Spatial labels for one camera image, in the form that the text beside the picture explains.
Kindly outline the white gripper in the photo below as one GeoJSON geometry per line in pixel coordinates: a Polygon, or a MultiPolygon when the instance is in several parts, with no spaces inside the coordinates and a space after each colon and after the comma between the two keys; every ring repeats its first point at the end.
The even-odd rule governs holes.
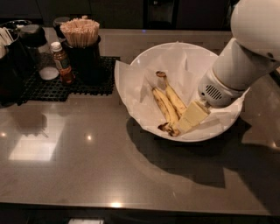
{"type": "MultiPolygon", "coordinates": [[[[247,87],[243,84],[234,86],[231,83],[223,83],[212,68],[206,71],[198,85],[199,97],[213,108],[225,108],[231,105],[240,98],[246,90],[247,87]]],[[[205,107],[199,101],[192,101],[180,117],[178,129],[181,133],[185,134],[198,126],[209,115],[209,108],[205,107]]]]}

